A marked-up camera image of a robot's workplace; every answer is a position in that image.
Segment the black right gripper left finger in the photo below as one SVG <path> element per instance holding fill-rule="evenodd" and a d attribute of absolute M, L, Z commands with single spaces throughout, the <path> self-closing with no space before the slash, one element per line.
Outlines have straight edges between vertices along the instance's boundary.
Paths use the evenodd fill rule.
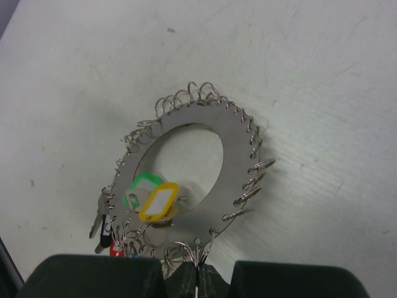
<path fill-rule="evenodd" d="M 175 272 L 164 281 L 166 293 L 172 298 L 194 298 L 197 289 L 197 268 L 192 262 L 183 262 Z"/>

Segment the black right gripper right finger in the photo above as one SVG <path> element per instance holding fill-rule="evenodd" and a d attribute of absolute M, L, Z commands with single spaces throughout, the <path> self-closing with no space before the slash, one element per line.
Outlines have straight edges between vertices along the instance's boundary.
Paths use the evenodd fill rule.
<path fill-rule="evenodd" d="M 230 285 L 221 277 L 214 266 L 203 264 L 197 274 L 199 298 L 226 298 Z"/>

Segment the red key tag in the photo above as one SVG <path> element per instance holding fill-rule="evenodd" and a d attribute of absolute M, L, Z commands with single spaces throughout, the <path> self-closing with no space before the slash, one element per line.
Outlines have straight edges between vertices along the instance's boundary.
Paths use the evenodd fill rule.
<path fill-rule="evenodd" d="M 109 255 L 114 257 L 124 257 L 124 250 L 112 242 L 109 248 Z"/>

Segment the yellow key tag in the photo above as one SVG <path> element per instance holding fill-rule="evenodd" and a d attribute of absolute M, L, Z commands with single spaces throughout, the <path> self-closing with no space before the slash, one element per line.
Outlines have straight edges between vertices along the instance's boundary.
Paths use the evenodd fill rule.
<path fill-rule="evenodd" d="M 139 211 L 139 220 L 151 223 L 163 219 L 174 204 L 178 192 L 179 185 L 174 182 L 162 183 L 157 186 Z"/>

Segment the green key tag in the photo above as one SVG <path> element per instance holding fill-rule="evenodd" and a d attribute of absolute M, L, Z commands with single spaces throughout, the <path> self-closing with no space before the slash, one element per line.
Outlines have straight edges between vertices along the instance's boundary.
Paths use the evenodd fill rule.
<path fill-rule="evenodd" d="M 147 171 L 140 173 L 123 196 L 123 203 L 126 207 L 135 206 L 135 211 L 138 212 L 152 191 L 163 182 L 163 179 L 153 173 Z"/>

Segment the black key tag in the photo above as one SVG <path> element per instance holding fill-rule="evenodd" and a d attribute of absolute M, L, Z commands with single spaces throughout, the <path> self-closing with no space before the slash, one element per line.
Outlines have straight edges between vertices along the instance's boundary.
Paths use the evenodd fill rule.
<path fill-rule="evenodd" d="M 104 249 L 108 248 L 112 242 L 112 236 L 110 234 L 111 223 L 108 215 L 102 216 L 102 225 L 100 230 L 99 244 L 96 246 L 94 253 L 100 254 Z"/>

